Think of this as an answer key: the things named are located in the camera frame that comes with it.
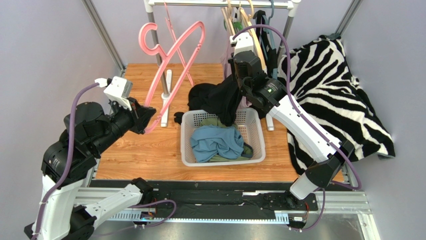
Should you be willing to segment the blue tank top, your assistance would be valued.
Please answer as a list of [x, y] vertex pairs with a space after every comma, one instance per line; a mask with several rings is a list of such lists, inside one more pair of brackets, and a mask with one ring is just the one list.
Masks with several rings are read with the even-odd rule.
[[206, 163], [216, 155], [235, 160], [244, 152], [244, 139], [233, 126], [201, 126], [193, 132], [189, 142], [198, 163]]

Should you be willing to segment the mauve tank top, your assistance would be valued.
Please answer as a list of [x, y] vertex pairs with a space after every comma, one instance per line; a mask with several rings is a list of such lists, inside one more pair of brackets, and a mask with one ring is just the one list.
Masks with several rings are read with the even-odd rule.
[[222, 64], [222, 70], [223, 70], [223, 80], [229, 85], [231, 89], [231, 93], [233, 97], [236, 97], [236, 100], [234, 103], [237, 103], [237, 109], [244, 109], [248, 108], [252, 105], [252, 103], [245, 97], [241, 95], [241, 92], [239, 90], [239, 86], [236, 87], [234, 85], [233, 79], [232, 79], [232, 72], [231, 67], [228, 63], [228, 59], [231, 58], [232, 54], [234, 53], [234, 48], [230, 45], [230, 36], [228, 36], [227, 41], [227, 47], [225, 52], [222, 54], [222, 57], [220, 58], [221, 64]]

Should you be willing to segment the grey-blue hanger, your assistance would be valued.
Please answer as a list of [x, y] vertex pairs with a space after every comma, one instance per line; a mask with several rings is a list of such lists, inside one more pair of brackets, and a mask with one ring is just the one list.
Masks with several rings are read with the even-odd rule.
[[[265, 21], [265, 25], [270, 25], [271, 19], [274, 17], [274, 13], [275, 13], [275, 3], [274, 0], [269, 0], [269, 2], [271, 3], [271, 13], [270, 16], [267, 18], [267, 20]], [[274, 32], [271, 31], [270, 29], [266, 29], [267, 35], [269, 37], [269, 44], [270, 44], [270, 48], [269, 48], [269, 52], [268, 52], [268, 60], [267, 63], [269, 64], [269, 70], [271, 70], [271, 77], [273, 79], [277, 79], [278, 77], [278, 53], [277, 53], [277, 48], [276, 48], [276, 44], [275, 44], [275, 39], [274, 39]]]

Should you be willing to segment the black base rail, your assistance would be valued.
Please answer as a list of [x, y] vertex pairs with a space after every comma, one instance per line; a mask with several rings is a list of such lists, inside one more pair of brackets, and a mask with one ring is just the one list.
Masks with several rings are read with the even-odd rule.
[[170, 199], [172, 217], [183, 220], [272, 220], [275, 211], [315, 212], [320, 204], [312, 193], [288, 203], [288, 182], [161, 181], [151, 180], [156, 200]]

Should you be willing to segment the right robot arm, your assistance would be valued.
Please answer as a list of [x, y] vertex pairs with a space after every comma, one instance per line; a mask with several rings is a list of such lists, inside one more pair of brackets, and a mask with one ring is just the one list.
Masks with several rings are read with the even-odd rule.
[[270, 78], [262, 70], [260, 58], [252, 51], [239, 52], [228, 63], [242, 96], [283, 124], [313, 158], [314, 162], [289, 188], [290, 196], [303, 200], [317, 189], [327, 187], [354, 151], [354, 145], [332, 136], [314, 121], [281, 81]]

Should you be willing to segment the white plastic laundry basket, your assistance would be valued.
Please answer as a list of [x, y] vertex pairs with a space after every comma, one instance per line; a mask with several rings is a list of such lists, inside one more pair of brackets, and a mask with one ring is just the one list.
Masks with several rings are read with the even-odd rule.
[[236, 111], [236, 119], [234, 124], [240, 131], [245, 143], [253, 149], [253, 157], [249, 160], [226, 161], [226, 162], [205, 162], [196, 161], [193, 150], [190, 146], [190, 137], [193, 132], [200, 127], [200, 123], [204, 119], [218, 118], [215, 114], [207, 113], [204, 110], [187, 111], [182, 116], [181, 122], [181, 140], [180, 152], [181, 160], [188, 167], [206, 167], [206, 166], [226, 166], [226, 165], [242, 165], [254, 164], [262, 162], [266, 157], [265, 141], [262, 126], [258, 116], [258, 112], [253, 108], [243, 108]]

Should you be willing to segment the green hanger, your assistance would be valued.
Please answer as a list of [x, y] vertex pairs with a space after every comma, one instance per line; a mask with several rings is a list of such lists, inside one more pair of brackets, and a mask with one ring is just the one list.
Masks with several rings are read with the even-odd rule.
[[244, 28], [240, 21], [233, 21], [232, 26], [235, 33], [240, 32]]

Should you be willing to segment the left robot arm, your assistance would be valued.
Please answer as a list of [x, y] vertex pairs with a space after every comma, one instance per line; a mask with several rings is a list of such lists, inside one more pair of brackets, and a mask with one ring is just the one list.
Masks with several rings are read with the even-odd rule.
[[24, 228], [31, 240], [87, 240], [102, 223], [122, 210], [153, 200], [153, 188], [142, 178], [133, 179], [125, 188], [103, 200], [77, 205], [75, 199], [88, 172], [103, 152], [127, 132], [144, 134], [155, 108], [142, 106], [130, 97], [130, 107], [111, 101], [113, 113], [105, 114], [97, 102], [75, 107], [75, 117], [64, 118], [66, 129], [42, 159], [43, 194], [59, 187], [42, 200], [42, 220]]

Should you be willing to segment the black tank top on right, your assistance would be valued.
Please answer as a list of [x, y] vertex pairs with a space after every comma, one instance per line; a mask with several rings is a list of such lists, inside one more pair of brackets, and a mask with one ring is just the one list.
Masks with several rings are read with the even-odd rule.
[[[253, 19], [255, 20], [255, 23], [257, 25], [266, 25], [265, 24], [267, 20], [266, 12], [263, 10], [258, 10], [257, 12], [255, 12]], [[269, 69], [270, 64], [268, 63], [268, 59], [269, 59], [268, 52], [271, 46], [270, 46], [270, 41], [269, 41], [268, 34], [266, 32], [266, 29], [268, 28], [256, 28], [255, 33], [257, 35], [257, 38], [259, 40], [259, 43], [262, 49], [263, 57], [264, 57], [266, 68], [267, 68], [267, 75], [269, 78], [272, 78], [271, 70]], [[256, 107], [254, 105], [252, 105], [251, 107], [257, 111], [259, 119], [264, 119], [266, 117], [266, 113], [262, 111], [261, 108]]]

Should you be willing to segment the metal clothes rack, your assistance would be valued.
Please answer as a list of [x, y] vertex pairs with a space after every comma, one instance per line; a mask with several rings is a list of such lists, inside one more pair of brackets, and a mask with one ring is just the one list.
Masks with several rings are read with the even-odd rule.
[[[249, 7], [249, 3], [247, 0], [231, 0], [232, 8], [239, 9], [239, 3], [241, 2], [242, 8]], [[286, 25], [284, 28], [284, 32], [281, 35], [283, 38], [288, 36], [289, 30], [291, 28], [294, 16], [296, 15], [296, 11], [299, 5], [298, 0], [289, 0], [287, 2], [274, 2], [274, 9], [287, 9], [288, 16]], [[254, 8], [270, 8], [271, 3], [268, 1], [252, 1]], [[201, 46], [205, 41], [205, 25], [201, 21], [196, 21], [193, 23], [187, 30], [185, 30], [180, 37], [176, 37], [176, 34], [173, 29], [173, 25], [170, 20], [167, 20], [167, 26], [173, 40], [172, 47], [165, 52], [163, 48], [159, 44], [158, 35], [157, 35], [157, 24], [155, 22], [154, 9], [153, 7], [156, 5], [162, 6], [196, 6], [196, 7], [225, 7], [226, 3], [223, 0], [146, 0], [144, 1], [144, 6], [146, 13], [148, 15], [149, 22], [142, 26], [138, 34], [138, 42], [140, 48], [150, 56], [156, 56], [158, 70], [156, 75], [151, 83], [151, 86], [148, 90], [147, 97], [144, 102], [144, 106], [149, 106], [151, 104], [152, 98], [154, 96], [155, 90], [158, 84], [161, 84], [163, 87], [163, 92], [161, 94], [162, 98], [162, 109], [159, 112], [159, 116], [153, 122], [151, 126], [148, 127], [147, 132], [150, 133], [156, 128], [158, 125], [161, 127], [168, 126], [169, 119], [169, 108], [173, 101], [173, 98], [176, 96], [181, 84], [183, 83], [185, 78], [189, 79], [189, 82], [192, 84], [194, 81], [189, 72], [192, 67], [196, 56], [198, 55]], [[188, 61], [185, 61], [180, 46], [183, 42], [196, 30], [201, 30], [201, 36], [198, 41], [197, 46], [195, 47], [191, 57]], [[175, 86], [172, 86], [172, 71], [167, 70], [166, 67], [169, 64], [174, 54], [178, 54], [181, 64], [183, 66], [183, 72], [181, 73], [179, 79]]]

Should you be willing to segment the green tank top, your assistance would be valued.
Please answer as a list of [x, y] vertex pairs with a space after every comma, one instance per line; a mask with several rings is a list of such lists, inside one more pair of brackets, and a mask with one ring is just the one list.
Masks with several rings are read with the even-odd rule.
[[[219, 127], [222, 127], [222, 128], [235, 127], [237, 129], [236, 125], [225, 126], [224, 124], [221, 123], [221, 121], [218, 118], [214, 118], [214, 117], [203, 119], [200, 123], [200, 127], [209, 126], [209, 125], [219, 126]], [[237, 159], [226, 159], [226, 158], [223, 158], [219, 155], [216, 155], [213, 158], [211, 158], [207, 163], [250, 160], [254, 155], [253, 148], [245, 142], [244, 142], [243, 148], [244, 148], [244, 151], [243, 151], [242, 155], [240, 157], [238, 157]]]

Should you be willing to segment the zebra print blanket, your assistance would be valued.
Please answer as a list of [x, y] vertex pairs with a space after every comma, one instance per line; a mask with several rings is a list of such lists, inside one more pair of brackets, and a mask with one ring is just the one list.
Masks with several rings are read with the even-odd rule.
[[396, 156], [391, 134], [352, 75], [339, 38], [322, 35], [292, 49], [290, 60], [281, 60], [277, 77], [285, 82], [287, 74], [297, 103], [333, 137], [353, 144], [351, 162]]

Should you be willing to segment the beige wooden hanger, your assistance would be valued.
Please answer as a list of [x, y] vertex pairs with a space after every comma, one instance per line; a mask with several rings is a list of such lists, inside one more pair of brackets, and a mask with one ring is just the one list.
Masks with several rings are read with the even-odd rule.
[[231, 5], [230, 0], [224, 0], [223, 2], [225, 2], [225, 7], [221, 8], [221, 12], [225, 22], [226, 30], [230, 36], [234, 36], [236, 33], [235, 33], [235, 29], [233, 25], [233, 17], [232, 17], [233, 7]]

